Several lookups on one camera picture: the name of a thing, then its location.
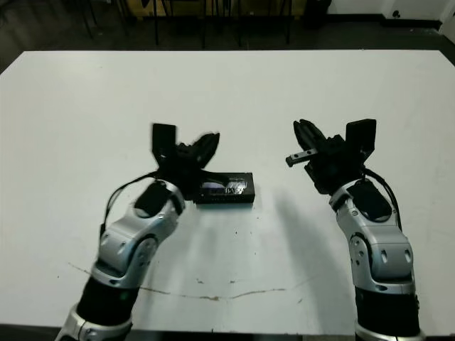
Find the black rectangular object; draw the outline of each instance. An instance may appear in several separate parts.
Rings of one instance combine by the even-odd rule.
[[[219,183],[203,183],[193,199],[196,204],[235,204],[255,201],[255,184],[252,173],[216,173],[229,178],[223,186]]]

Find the white tabletop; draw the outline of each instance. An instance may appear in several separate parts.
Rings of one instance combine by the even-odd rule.
[[[327,136],[378,120],[367,165],[394,188],[422,329],[454,330],[455,68],[435,51],[29,52],[0,76],[0,323],[62,325],[108,195],[152,171],[149,125],[220,131],[210,171],[251,171],[252,208],[188,204],[134,327],[352,334],[348,247],[302,167],[292,122]],[[146,186],[128,190],[113,219]]]

